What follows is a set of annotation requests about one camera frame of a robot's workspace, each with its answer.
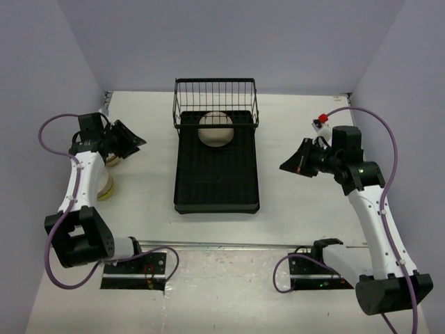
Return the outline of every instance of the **cable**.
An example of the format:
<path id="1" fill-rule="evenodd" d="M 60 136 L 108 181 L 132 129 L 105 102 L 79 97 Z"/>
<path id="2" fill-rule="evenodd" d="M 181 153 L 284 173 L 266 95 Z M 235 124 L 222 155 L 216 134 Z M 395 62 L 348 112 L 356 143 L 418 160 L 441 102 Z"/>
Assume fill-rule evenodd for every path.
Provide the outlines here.
<path id="1" fill-rule="evenodd" d="M 392 182 L 394 181 L 394 178 L 396 176 L 397 165 L 398 165 L 398 150 L 397 150 L 396 137 L 394 136 L 394 133 L 392 132 L 389 125 L 383 120 L 383 118 L 381 118 L 376 113 L 374 113 L 368 109 L 365 109 L 365 108 L 344 106 L 344 107 L 335 109 L 335 110 L 327 113 L 326 115 L 329 117 L 329 116 L 334 115 L 335 113 L 338 113 L 339 111 L 343 111 L 343 110 L 362 111 L 364 113 L 367 113 L 367 114 L 377 118 L 380 121 L 380 123 L 383 124 L 385 129 L 388 131 L 389 136 L 391 137 L 391 142 L 392 142 L 392 146 L 393 146 L 393 150 L 394 150 L 394 163 L 392 166 L 392 171 L 391 171 L 391 175 L 389 176 L 388 182 L 386 183 L 385 187 L 383 188 L 382 197 L 380 198 L 380 203 L 379 203 L 380 204 L 380 212 L 384 212 L 383 210 L 385 210 L 385 200 L 386 200 L 389 188 L 391 187 Z M 396 243 L 394 242 L 394 239 L 391 235 L 391 231 L 389 230 L 387 217 L 384 214 L 381 214 L 380 216 L 382 217 L 383 228 L 385 229 L 385 233 L 387 235 L 388 242 L 391 245 L 391 249 L 394 252 L 394 255 L 396 256 L 397 261 L 399 261 L 399 263 L 400 263 L 400 261 L 402 260 L 402 257 L 401 257 L 401 254 L 398 252 Z M 412 332 L 411 333 L 416 334 L 417 328 L 419 327 L 419 315 L 417 312 L 416 294 L 414 292 L 414 287 L 412 285 L 410 274 L 408 273 L 406 266 L 404 264 L 400 263 L 400 268 L 403 272 L 403 275 L 405 276 L 405 279 L 406 279 L 406 282 L 408 285 L 408 290 L 410 291 L 410 298 L 411 298 L 411 304 L 412 304 Z M 393 331 L 393 333 L 397 334 L 395 328 L 391 325 L 391 323 L 389 322 L 386 315 L 382 314 L 382 317 L 385 320 L 385 322 L 388 324 L 389 328 Z"/>
<path id="2" fill-rule="evenodd" d="M 38 140 L 39 140 L 40 145 L 46 151 L 48 151 L 50 153 L 53 153 L 53 154 L 61 155 L 63 157 L 68 157 L 72 161 L 74 161 L 76 165 L 80 165 L 80 161 L 74 155 L 72 155 L 70 153 L 66 153 L 66 152 L 53 150 L 52 148 L 47 146 L 44 143 L 43 139 L 42 139 L 42 134 L 43 134 L 43 130 L 45 129 L 45 127 L 49 123 L 53 122 L 54 120 L 57 120 L 59 118 L 64 118 L 64 117 L 76 117 L 77 118 L 78 115 L 73 114 L 73 113 L 64 113 L 64 114 L 61 114 L 61 115 L 57 115 L 57 116 L 51 117 L 50 119 L 45 121 L 42 124 L 42 126 L 39 128 Z M 84 285 L 85 283 L 87 283 L 90 280 L 91 276 L 93 275 L 93 273 L 96 271 L 97 267 L 101 263 L 108 264 L 108 263 L 132 261 L 132 260 L 138 259 L 139 257 L 146 256 L 147 254 L 153 253 L 155 251 L 159 251 L 161 249 L 168 249 L 169 251 L 172 251 L 175 254 L 177 262 L 176 262 L 176 265 L 175 265 L 172 273 L 165 279 L 165 283 L 167 283 L 169 281 L 169 279 L 171 279 L 171 277 L 175 274 L 175 272 L 176 272 L 176 270 L 178 269 L 178 266 L 179 266 L 179 254 L 177 253 L 177 251 L 175 249 L 173 249 L 173 248 L 171 248 L 169 246 L 158 246 L 158 247 L 150 249 L 150 250 L 148 250 L 146 252 L 142 252 L 140 254 L 137 254 L 137 255 L 134 255 L 134 256 L 131 256 L 131 257 L 127 257 L 127 258 L 124 258 L 124 259 L 104 260 L 104 261 L 101 261 L 101 262 L 97 262 L 93 266 L 93 268 L 91 268 L 90 273 L 81 282 L 79 282 L 77 284 L 74 284 L 74 285 L 66 285 L 66 284 L 62 283 L 61 281 L 59 281 L 55 277 L 55 275 L 54 275 L 54 273 L 53 273 L 53 271 L 51 269 L 51 263 L 49 261 L 49 254 L 50 254 L 50 250 L 51 250 L 51 243 L 52 243 L 52 240 L 54 238 L 55 233 L 57 232 L 57 229 L 60 227 L 60 225 L 62 225 L 63 221 L 65 220 L 65 218 L 67 217 L 69 212 L 72 210 L 72 207 L 73 207 L 73 205 L 74 205 L 74 203 L 76 201 L 77 191 L 79 190 L 80 179 L 81 179 L 81 169 L 78 168 L 76 170 L 76 180 L 75 180 L 74 188 L 73 188 L 73 192 L 72 192 L 72 199 L 70 200 L 68 208 L 65 210 L 65 212 L 63 212 L 62 216 L 60 216 L 60 218 L 57 220 L 56 224 L 54 224 L 53 228 L 51 229 L 51 231 L 49 231 L 49 234 L 48 234 L 47 242 L 46 242 L 45 248 L 44 248 L 44 268 L 45 268 L 45 271 L 47 272 L 49 280 L 52 281 L 52 283 L 55 286 L 57 286 L 57 287 L 59 287 L 61 289 L 67 289 L 67 290 L 77 289 L 78 287 L 81 287 L 82 285 Z"/>
<path id="3" fill-rule="evenodd" d="M 105 122 L 106 122 L 106 124 L 107 124 L 107 126 L 111 126 L 111 123 L 110 123 L 110 120 L 108 119 L 108 117 L 106 117 L 103 113 L 99 113 L 99 115 L 103 118 L 103 119 L 105 119 Z"/>
<path id="4" fill-rule="evenodd" d="M 77 137 L 79 136 L 80 133 L 81 133 L 81 132 L 78 131 L 78 132 L 76 132 L 75 134 L 72 135 L 72 138 L 71 138 L 71 144 L 76 143 Z"/>
<path id="5" fill-rule="evenodd" d="M 293 290 L 295 289 L 295 285 L 292 286 L 292 287 L 290 287 L 290 288 L 287 289 L 287 290 L 280 290 L 280 289 L 278 288 L 278 286 L 277 286 L 277 270 L 278 270 L 278 267 L 281 265 L 281 263 L 283 263 L 283 261 L 285 261 L 285 260 L 287 260 L 287 259 L 291 259 L 291 258 L 293 258 L 293 257 L 299 257 L 299 258 L 301 258 L 301 259 L 309 260 L 310 262 L 313 262 L 313 263 L 319 265 L 320 267 L 322 267 L 322 268 L 324 268 L 324 269 L 331 270 L 331 271 L 334 271 L 334 272 L 335 272 L 335 270 L 334 270 L 333 268 L 330 268 L 330 267 L 328 267 L 327 265 L 325 265 L 324 263 L 321 263 L 321 262 L 319 262 L 319 261 L 317 261 L 317 260 L 314 260 L 312 257 L 306 256 L 306 255 L 303 255 L 303 254 L 295 254 L 295 253 L 293 253 L 293 254 L 288 254 L 288 255 L 286 255 L 285 257 L 283 257 L 280 261 L 278 261 L 277 264 L 275 265 L 275 268 L 273 269 L 273 274 L 272 274 L 273 287 L 274 287 L 275 290 L 277 290 L 277 292 L 279 292 L 280 294 L 287 294 L 287 293 L 289 293 L 289 292 L 291 292 L 291 291 L 293 291 Z"/>
<path id="6" fill-rule="evenodd" d="M 318 146 L 322 147 L 322 145 L 320 145 L 320 140 L 323 142 L 323 144 L 325 144 L 325 146 L 327 148 L 330 148 L 331 146 L 329 145 L 329 143 L 326 141 L 325 137 L 319 136 L 316 138 L 316 143 Z"/>
<path id="7" fill-rule="evenodd" d="M 150 267 L 150 270 L 152 271 L 152 277 L 150 278 L 150 280 L 152 280 L 154 278 L 154 267 L 153 267 L 153 264 L 151 264 L 151 263 L 149 263 L 148 265 Z"/>
<path id="8" fill-rule="evenodd" d="M 306 246 L 299 246 L 299 247 L 297 247 L 297 248 L 294 250 L 294 253 L 295 253 L 295 254 L 298 253 L 298 251 L 299 251 L 300 249 L 303 249 L 303 250 L 304 250 L 304 253 L 307 253 L 307 247 L 306 247 Z"/>
<path id="9" fill-rule="evenodd" d="M 148 286 L 148 288 L 151 289 L 151 288 L 150 288 L 150 285 L 151 285 L 152 283 L 150 282 L 150 280 L 149 280 L 148 277 L 147 277 L 147 265 L 146 265 L 146 264 L 144 264 L 144 278 L 145 278 L 145 280 L 147 281 L 147 286 Z"/>

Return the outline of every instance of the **black mounting plate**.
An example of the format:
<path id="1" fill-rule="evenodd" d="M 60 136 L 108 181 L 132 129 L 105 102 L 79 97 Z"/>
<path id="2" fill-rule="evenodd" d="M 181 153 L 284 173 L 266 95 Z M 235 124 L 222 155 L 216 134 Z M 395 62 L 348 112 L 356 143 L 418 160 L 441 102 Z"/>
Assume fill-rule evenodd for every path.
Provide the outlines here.
<path id="1" fill-rule="evenodd" d="M 100 288 L 164 291 L 165 276 L 153 279 L 151 277 L 165 275 L 166 261 L 166 253 L 151 253 L 142 257 L 139 262 L 122 262 L 117 266 L 106 264 Z"/>
<path id="2" fill-rule="evenodd" d="M 306 259 L 290 258 L 289 273 L 291 274 L 291 286 L 294 287 L 294 291 L 353 289 L 338 273 L 317 266 Z"/>

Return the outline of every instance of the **beige bowl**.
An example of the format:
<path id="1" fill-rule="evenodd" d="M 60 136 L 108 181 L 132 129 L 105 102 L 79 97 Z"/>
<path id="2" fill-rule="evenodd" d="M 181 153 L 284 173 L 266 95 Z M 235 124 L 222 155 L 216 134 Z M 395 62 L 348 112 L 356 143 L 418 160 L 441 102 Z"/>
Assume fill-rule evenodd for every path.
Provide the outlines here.
<path id="1" fill-rule="evenodd" d="M 227 114 L 221 111 L 211 111 L 200 119 L 200 125 L 203 124 L 233 124 L 233 122 Z M 212 148 L 220 148 L 230 143 L 234 137 L 234 133 L 235 131 L 231 127 L 198 129 L 197 131 L 201 142 Z"/>

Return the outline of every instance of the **red connector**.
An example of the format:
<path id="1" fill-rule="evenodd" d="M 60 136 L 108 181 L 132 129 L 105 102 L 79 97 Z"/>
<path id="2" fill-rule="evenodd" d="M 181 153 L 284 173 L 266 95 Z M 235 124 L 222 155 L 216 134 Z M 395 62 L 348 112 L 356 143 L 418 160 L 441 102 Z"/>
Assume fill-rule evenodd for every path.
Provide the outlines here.
<path id="1" fill-rule="evenodd" d="M 327 122 L 327 115 L 325 113 L 322 113 L 319 117 L 318 120 L 320 121 L 321 124 L 326 123 Z"/>

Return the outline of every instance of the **wire basket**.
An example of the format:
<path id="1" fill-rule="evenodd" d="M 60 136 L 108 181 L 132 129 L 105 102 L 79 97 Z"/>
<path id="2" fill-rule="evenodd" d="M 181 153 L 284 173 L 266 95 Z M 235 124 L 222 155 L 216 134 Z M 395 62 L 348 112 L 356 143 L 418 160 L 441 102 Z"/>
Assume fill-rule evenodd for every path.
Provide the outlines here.
<path id="1" fill-rule="evenodd" d="M 178 133 L 186 127 L 255 129 L 258 114 L 257 88 L 252 78 L 176 79 L 173 122 Z"/>

